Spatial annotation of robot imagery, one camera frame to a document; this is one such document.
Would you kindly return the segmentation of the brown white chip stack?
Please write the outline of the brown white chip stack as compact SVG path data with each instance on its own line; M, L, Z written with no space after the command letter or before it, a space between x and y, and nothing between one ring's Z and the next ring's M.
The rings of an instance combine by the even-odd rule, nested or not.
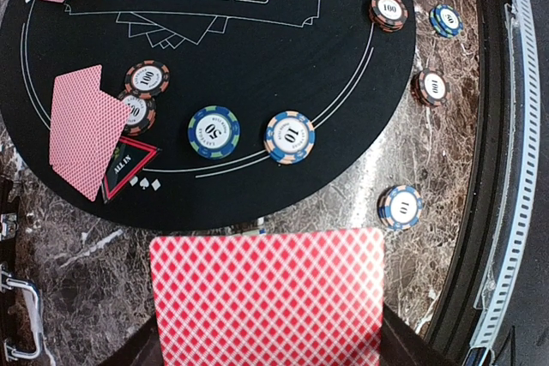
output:
M449 84L435 69L423 69L414 75L411 91L413 96L428 107L445 105L449 99Z

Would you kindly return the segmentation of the red triangular all-in button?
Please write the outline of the red triangular all-in button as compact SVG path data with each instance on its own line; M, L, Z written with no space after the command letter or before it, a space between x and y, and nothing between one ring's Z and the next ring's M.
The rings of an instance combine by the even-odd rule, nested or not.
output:
M109 203L130 180L160 153L161 149L122 136L115 147L101 183L103 202Z

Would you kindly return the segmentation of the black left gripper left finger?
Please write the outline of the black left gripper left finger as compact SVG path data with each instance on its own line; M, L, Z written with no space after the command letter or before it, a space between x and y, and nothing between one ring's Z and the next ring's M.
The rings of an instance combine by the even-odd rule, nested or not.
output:
M102 364L105 366L161 365L160 337L157 323L146 322Z

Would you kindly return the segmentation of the blue white chip stack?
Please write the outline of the blue white chip stack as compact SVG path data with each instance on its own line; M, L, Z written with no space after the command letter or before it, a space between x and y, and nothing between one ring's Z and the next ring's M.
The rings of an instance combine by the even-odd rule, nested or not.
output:
M378 197L377 215L387 228L403 231L419 223L423 207L423 198L415 187L392 186Z

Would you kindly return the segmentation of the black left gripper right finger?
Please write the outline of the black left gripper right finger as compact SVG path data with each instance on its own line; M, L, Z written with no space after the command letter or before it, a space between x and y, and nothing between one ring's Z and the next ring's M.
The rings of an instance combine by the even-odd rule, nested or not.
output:
M454 366L429 346L391 308L383 309L380 364L389 366Z

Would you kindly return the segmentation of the red playing card deck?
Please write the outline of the red playing card deck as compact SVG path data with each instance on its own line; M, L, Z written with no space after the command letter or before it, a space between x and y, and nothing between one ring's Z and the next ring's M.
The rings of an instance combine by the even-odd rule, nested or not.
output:
M378 229L156 237L149 252L167 365L380 361Z

